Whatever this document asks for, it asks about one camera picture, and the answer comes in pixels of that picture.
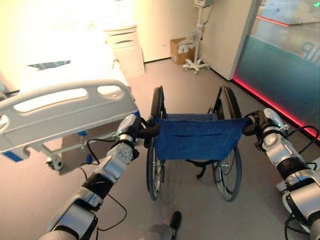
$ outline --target blue wheelchair seat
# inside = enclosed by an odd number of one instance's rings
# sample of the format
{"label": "blue wheelchair seat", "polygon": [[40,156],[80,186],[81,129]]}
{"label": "blue wheelchair seat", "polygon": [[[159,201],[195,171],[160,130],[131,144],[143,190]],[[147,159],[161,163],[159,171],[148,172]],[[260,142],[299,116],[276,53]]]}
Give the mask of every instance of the blue wheelchair seat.
{"label": "blue wheelchair seat", "polygon": [[155,118],[160,133],[155,153],[160,161],[225,159],[237,145],[245,118],[217,120],[213,114],[166,114]]}

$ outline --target mattress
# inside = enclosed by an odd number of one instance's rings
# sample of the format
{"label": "mattress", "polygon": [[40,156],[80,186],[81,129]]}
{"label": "mattress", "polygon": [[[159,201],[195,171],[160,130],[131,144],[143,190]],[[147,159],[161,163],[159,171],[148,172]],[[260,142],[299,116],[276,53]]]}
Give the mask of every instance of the mattress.
{"label": "mattress", "polygon": [[[82,54],[70,59],[69,64],[59,67],[38,70],[26,66],[23,69],[23,80],[20,93],[29,93],[49,86],[72,82],[94,80],[118,80],[130,88],[117,62],[114,62],[112,49],[107,44],[99,47],[89,47]],[[100,86],[97,91],[104,96],[115,96],[121,90],[117,86]],[[60,91],[19,103],[14,108],[19,112],[29,112],[43,106],[66,100],[85,97],[87,91],[83,88]]]}

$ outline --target bed caster wheel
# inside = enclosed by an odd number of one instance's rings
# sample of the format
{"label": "bed caster wheel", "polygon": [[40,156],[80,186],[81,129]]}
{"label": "bed caster wheel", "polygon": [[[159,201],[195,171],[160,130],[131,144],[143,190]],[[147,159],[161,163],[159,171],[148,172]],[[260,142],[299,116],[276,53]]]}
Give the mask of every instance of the bed caster wheel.
{"label": "bed caster wheel", "polygon": [[51,157],[48,157],[46,159],[46,164],[53,170],[57,170],[57,171],[62,169],[62,167],[64,166],[64,164],[62,163],[61,157],[59,157],[58,155],[53,155]]}

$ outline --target white bed rail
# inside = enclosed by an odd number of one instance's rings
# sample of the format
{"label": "white bed rail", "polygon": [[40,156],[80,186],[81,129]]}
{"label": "white bed rail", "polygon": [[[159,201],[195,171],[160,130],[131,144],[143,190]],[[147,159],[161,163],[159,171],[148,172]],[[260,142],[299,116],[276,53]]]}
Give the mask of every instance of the white bed rail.
{"label": "white bed rail", "polygon": [[[98,87],[105,86],[119,89],[101,94]],[[84,89],[86,95],[26,112],[17,110],[17,105],[28,107],[30,101],[43,101],[53,94],[79,89]],[[136,111],[138,108],[128,87],[113,79],[69,82],[16,95],[0,102],[0,113],[7,118],[0,128],[0,153],[8,156],[9,151],[12,157],[16,155],[17,161],[26,159],[28,147],[40,151],[42,144],[49,140],[117,121]]]}

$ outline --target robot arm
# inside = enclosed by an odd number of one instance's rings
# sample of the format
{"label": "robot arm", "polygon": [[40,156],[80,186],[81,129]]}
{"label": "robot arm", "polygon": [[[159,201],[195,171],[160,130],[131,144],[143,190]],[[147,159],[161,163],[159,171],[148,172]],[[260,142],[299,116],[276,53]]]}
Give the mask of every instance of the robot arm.
{"label": "robot arm", "polygon": [[144,120],[133,114],[122,121],[117,131],[119,140],[77,193],[57,212],[47,234],[39,240],[89,240],[98,223],[95,212],[127,165],[139,156],[134,142],[141,138],[142,123]]}
{"label": "robot arm", "polygon": [[294,217],[310,229],[310,240],[320,239],[320,177],[287,140],[288,127],[270,108],[247,115],[243,134],[255,134],[255,146],[265,153],[285,181],[286,202]]}

